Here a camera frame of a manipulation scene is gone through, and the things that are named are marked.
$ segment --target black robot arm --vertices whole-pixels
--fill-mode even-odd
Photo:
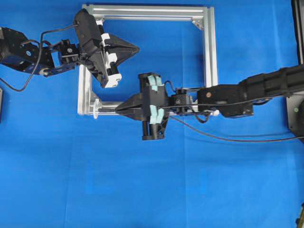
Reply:
[[[76,30],[78,45],[71,44],[68,39],[55,45],[43,41],[46,46],[41,45],[41,49],[39,42],[29,40],[23,33],[10,28],[0,28],[0,63],[21,72],[45,77],[83,64],[102,87],[117,86],[122,78],[117,66],[136,54],[139,48],[112,34],[104,33],[102,21],[97,25],[94,16],[85,9],[76,14],[71,27]],[[54,52],[58,52],[58,67],[54,66],[51,55]]]
[[[201,123],[206,122],[215,110],[224,117],[251,116],[253,105],[263,105],[272,98],[290,97],[303,91],[304,65],[251,76],[237,85],[178,88],[170,97],[159,75],[147,73],[139,78],[141,92],[118,106],[116,112],[142,121],[143,140],[157,140],[164,138],[170,114],[194,115]],[[197,93],[197,102],[193,102],[190,92]]]

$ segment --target square metal frame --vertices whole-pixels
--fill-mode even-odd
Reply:
[[[96,20],[150,20],[192,22],[203,35],[203,78],[205,86],[218,84],[215,19],[213,7],[190,6],[128,6],[128,5],[83,5]],[[78,109],[79,115],[117,115],[99,112],[98,109],[114,109],[122,102],[102,102],[92,91],[92,76],[84,66],[79,68]]]

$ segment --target black cable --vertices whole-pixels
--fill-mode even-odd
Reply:
[[[273,143],[273,142],[283,142],[283,141],[289,141],[289,140],[294,140],[294,139],[302,139],[304,138],[304,136],[300,136],[300,137],[290,137],[290,138],[283,138],[283,139],[270,139],[270,140],[237,140],[237,139],[227,139],[227,138],[222,138],[222,137],[218,137],[218,136],[214,136],[212,134],[208,134],[208,133],[205,133],[205,132],[202,132],[194,127],[192,127],[191,125],[185,123],[184,121],[178,119],[178,118],[175,118],[173,116],[170,116],[171,119],[173,120],[176,120],[180,123],[182,123],[183,125],[185,125],[186,127],[196,131],[197,133],[199,134],[202,134],[204,136],[208,136],[208,137],[211,137],[211,138],[214,138],[214,139],[218,139],[218,140],[222,140],[222,141],[228,141],[228,142],[235,142],[235,143]]]
[[[12,87],[10,84],[8,84],[6,81],[4,81],[2,78],[0,78],[0,81],[3,82],[7,87],[9,87],[10,89],[16,91],[16,92],[22,92],[23,90],[25,90],[25,88],[28,86],[31,78],[33,77],[38,65],[39,65],[39,62],[40,62],[40,59],[41,59],[41,54],[42,54],[42,46],[43,46],[43,35],[44,34],[47,34],[47,33],[51,33],[51,32],[59,32],[59,31],[64,31],[64,30],[67,30],[67,29],[70,29],[70,28],[73,28],[73,27],[76,27],[78,25],[70,25],[68,27],[65,27],[65,28],[61,28],[61,29],[55,29],[55,30],[49,30],[49,31],[44,31],[41,33],[40,35],[40,43],[39,43],[39,55],[38,55],[38,59],[37,59],[37,62],[34,66],[34,69],[32,71],[32,73],[30,74],[30,76],[28,77],[28,79],[26,80],[24,86],[21,88],[21,89],[16,89],[14,87]]]
[[[40,45],[40,43],[38,41],[34,40],[34,39],[28,39],[26,41],[23,41],[21,43],[21,45],[26,45],[26,44],[29,44],[29,43],[36,43],[36,44],[38,44],[38,46]],[[48,46],[52,46],[52,44],[50,42],[48,42],[47,40],[43,40],[42,43],[44,43]]]
[[[234,102],[234,103],[229,103],[229,104],[185,104],[185,105],[174,105],[174,106],[161,106],[160,108],[179,108],[179,107],[190,107],[190,106],[215,106],[215,107],[217,106],[217,107],[219,107],[219,106],[229,106],[229,105],[238,105],[238,104],[240,105],[240,104],[244,104],[244,103],[253,102],[253,101],[256,101],[256,100],[272,99],[272,98],[275,98],[275,97],[282,97],[282,95],[260,97],[260,98],[256,98],[256,99]]]
[[[167,80],[167,81],[165,81],[165,86],[166,86],[166,84],[167,83],[169,83],[170,84],[170,87],[171,87],[171,90],[173,91],[173,92],[175,92],[176,93],[176,90],[174,89],[174,86],[173,86],[173,84],[172,84],[172,82],[171,81],[169,81],[169,80]]]
[[[199,121],[201,124],[204,124],[209,120],[209,115],[205,115],[205,120],[202,120],[199,118],[199,113],[196,113],[192,107],[190,107],[190,108],[191,108],[195,118],[197,119],[197,121]]]

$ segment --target blue fabric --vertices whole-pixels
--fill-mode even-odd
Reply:
[[[120,3],[214,6],[222,84],[297,64],[289,0]],[[71,24],[81,4],[2,2],[1,26],[39,39],[44,30]],[[137,75],[151,71],[175,86],[202,85],[201,36],[191,23],[106,21],[104,28],[141,51],[119,66],[117,88],[94,82],[102,99],[127,99],[139,91]],[[77,42],[72,29],[46,36],[62,38]],[[4,66],[0,72],[18,87],[28,76]],[[77,115],[77,75],[35,76],[23,93],[2,86],[0,227],[294,227],[304,202],[301,142],[219,142],[171,120],[165,140],[143,142],[140,122]],[[184,120],[225,137],[292,136],[284,99],[256,107],[251,118]]]

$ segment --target screw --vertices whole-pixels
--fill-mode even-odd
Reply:
[[[207,98],[210,98],[211,96],[212,96],[212,93],[210,93],[210,92],[206,93]]]

